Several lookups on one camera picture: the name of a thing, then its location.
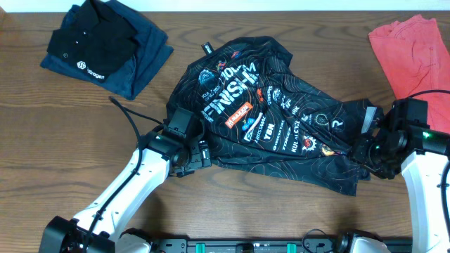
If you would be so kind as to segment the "black printed cycling jersey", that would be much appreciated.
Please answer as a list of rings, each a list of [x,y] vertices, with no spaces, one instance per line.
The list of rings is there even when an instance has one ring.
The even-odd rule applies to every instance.
[[[205,125],[212,162],[223,168],[303,181],[353,196],[369,172],[351,159],[383,110],[342,102],[295,76],[291,53],[273,37],[240,37],[191,63],[167,103]]]

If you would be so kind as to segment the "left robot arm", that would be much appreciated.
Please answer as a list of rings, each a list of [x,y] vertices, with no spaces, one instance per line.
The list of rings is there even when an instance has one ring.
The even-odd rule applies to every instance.
[[[55,216],[45,227],[40,252],[151,252],[153,242],[126,226],[144,200],[169,175],[210,167],[207,141],[150,131],[117,178],[70,220]]]

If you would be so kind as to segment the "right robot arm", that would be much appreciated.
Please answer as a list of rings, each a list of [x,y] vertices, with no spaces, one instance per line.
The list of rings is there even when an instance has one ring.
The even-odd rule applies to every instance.
[[[349,158],[380,179],[406,184],[413,252],[449,251],[449,135],[428,125],[359,134]]]

